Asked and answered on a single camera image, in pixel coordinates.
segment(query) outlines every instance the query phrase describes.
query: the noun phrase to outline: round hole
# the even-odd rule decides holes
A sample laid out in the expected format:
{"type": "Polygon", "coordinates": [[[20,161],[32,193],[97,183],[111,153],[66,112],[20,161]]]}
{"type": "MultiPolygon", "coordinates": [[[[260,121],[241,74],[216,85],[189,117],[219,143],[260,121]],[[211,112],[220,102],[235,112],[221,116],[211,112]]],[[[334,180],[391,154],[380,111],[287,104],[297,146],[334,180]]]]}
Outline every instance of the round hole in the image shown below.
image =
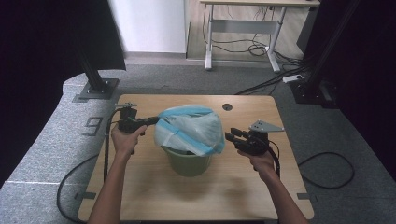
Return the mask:
{"type": "Polygon", "coordinates": [[[224,109],[225,111],[230,111],[230,110],[233,109],[233,106],[230,105],[230,104],[224,104],[224,105],[223,105],[223,109],[224,109]]]}

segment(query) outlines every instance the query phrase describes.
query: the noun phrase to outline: wooden table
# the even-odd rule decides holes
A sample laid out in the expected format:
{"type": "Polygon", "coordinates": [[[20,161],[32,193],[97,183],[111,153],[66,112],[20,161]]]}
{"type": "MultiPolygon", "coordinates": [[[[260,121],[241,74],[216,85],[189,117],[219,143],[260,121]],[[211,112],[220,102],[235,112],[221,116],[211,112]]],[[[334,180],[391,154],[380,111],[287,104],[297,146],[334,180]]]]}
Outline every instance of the wooden table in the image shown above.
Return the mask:
{"type": "Polygon", "coordinates": [[[266,47],[266,53],[274,72],[280,72],[274,49],[277,38],[285,18],[287,7],[318,7],[319,0],[200,0],[202,4],[211,5],[207,26],[207,44],[205,56],[205,69],[212,68],[212,33],[243,33],[243,34],[268,34],[272,35],[270,45],[266,47]],[[277,21],[238,21],[238,20],[216,20],[214,19],[215,5],[236,6],[273,6],[282,7],[277,21]]]}
{"type": "MultiPolygon", "coordinates": [[[[122,95],[119,104],[137,104],[137,118],[157,116],[179,105],[205,105],[219,114],[223,131],[235,127],[248,131],[257,119],[283,127],[270,96],[229,95],[122,95]],[[230,111],[223,109],[229,104],[230,111]]],[[[209,168],[196,177],[176,174],[165,152],[155,146],[154,127],[139,138],[129,160],[122,198],[121,220],[256,220],[276,219],[276,210],[265,184],[248,159],[237,154],[226,141],[221,154],[214,155],[209,168]]],[[[312,218],[309,197],[286,132],[269,133],[280,148],[281,180],[306,218],[312,218]],[[305,196],[299,199],[298,194],[305,196]]],[[[114,158],[110,142],[109,165],[114,158]]],[[[94,167],[87,192],[99,193],[103,185],[104,147],[94,167]]],[[[95,199],[84,199],[78,217],[88,220],[95,199]]]]}

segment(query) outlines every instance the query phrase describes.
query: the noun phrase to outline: person's right arm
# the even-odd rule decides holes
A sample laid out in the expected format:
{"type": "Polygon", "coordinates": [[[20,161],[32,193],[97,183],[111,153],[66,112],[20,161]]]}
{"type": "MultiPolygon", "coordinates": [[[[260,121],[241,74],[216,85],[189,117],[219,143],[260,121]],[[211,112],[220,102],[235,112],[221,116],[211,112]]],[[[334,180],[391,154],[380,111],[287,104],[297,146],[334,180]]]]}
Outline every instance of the person's right arm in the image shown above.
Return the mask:
{"type": "Polygon", "coordinates": [[[259,172],[260,179],[267,185],[274,202],[279,223],[308,223],[300,208],[290,197],[288,190],[277,176],[270,153],[266,152],[261,156],[250,156],[240,150],[238,150],[238,153],[250,159],[250,163],[259,172]]]}

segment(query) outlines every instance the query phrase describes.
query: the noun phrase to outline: gray carpet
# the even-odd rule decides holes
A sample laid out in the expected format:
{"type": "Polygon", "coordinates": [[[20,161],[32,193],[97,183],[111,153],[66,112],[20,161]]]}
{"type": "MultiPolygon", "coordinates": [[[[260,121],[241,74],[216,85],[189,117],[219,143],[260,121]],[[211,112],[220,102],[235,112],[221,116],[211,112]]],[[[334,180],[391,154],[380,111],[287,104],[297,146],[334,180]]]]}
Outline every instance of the gray carpet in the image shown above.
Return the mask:
{"type": "MultiPolygon", "coordinates": [[[[64,95],[57,109],[0,191],[1,223],[72,223],[56,206],[57,189],[70,170],[99,152],[106,120],[120,95],[229,95],[275,76],[271,68],[217,66],[206,72],[196,65],[148,64],[128,65],[127,72],[100,74],[120,79],[110,100],[74,103],[87,78],[82,74],[64,83],[64,95]],[[94,127],[87,127],[89,118],[103,118],[97,134],[94,127]]],[[[271,90],[268,87],[254,94],[271,90]]],[[[320,105],[295,104],[284,83],[279,83],[272,95],[297,162],[320,152],[337,152],[351,161],[356,172],[354,179],[341,189],[321,189],[305,182],[315,211],[311,223],[396,223],[396,184],[344,115],[320,105]]],[[[61,205],[70,217],[77,218],[81,194],[94,163],[95,159],[78,168],[63,187],[61,205]]],[[[335,186],[346,181],[351,171],[345,161],[326,155],[301,166],[301,173],[320,185],[335,186]]]]}

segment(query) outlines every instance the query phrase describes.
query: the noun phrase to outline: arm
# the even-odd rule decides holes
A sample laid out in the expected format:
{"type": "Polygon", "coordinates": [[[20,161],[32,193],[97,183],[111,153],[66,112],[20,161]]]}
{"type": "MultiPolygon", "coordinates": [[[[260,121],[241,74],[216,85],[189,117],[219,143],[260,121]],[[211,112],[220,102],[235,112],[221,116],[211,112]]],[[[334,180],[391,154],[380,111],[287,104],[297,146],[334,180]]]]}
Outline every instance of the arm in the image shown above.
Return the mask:
{"type": "Polygon", "coordinates": [[[238,153],[250,159],[250,163],[259,172],[260,179],[267,185],[274,202],[279,223],[308,223],[300,208],[290,197],[288,190],[277,176],[271,155],[266,152],[260,156],[251,156],[240,150],[238,150],[238,153]]]}
{"type": "Polygon", "coordinates": [[[137,144],[137,137],[147,129],[140,127],[132,134],[121,132],[117,125],[111,131],[116,155],[106,181],[91,211],[88,223],[120,223],[120,210],[126,164],[137,144]]]}

